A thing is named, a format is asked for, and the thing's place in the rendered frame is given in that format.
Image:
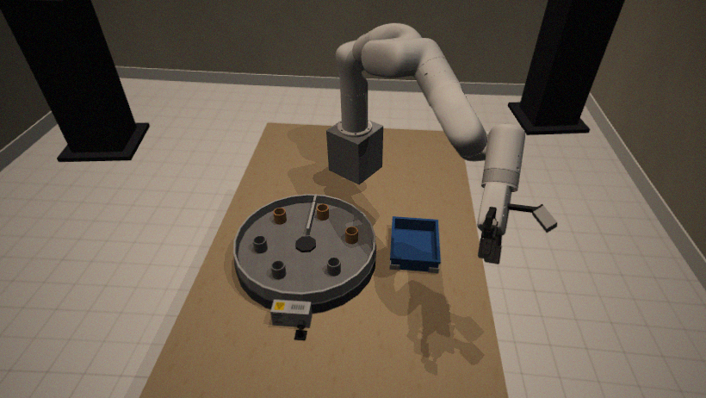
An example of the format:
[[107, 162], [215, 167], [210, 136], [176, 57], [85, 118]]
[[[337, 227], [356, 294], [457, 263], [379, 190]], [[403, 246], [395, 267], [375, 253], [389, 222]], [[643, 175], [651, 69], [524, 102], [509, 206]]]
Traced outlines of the bronze bushing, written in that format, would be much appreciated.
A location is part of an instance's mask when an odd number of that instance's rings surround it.
[[284, 208], [276, 208], [273, 211], [275, 223], [278, 225], [284, 224], [287, 221], [286, 210]]
[[358, 229], [356, 227], [347, 227], [345, 229], [345, 241], [348, 244], [355, 244], [358, 241]]
[[317, 217], [321, 221], [325, 221], [329, 218], [329, 207], [326, 204], [320, 204], [317, 206]]

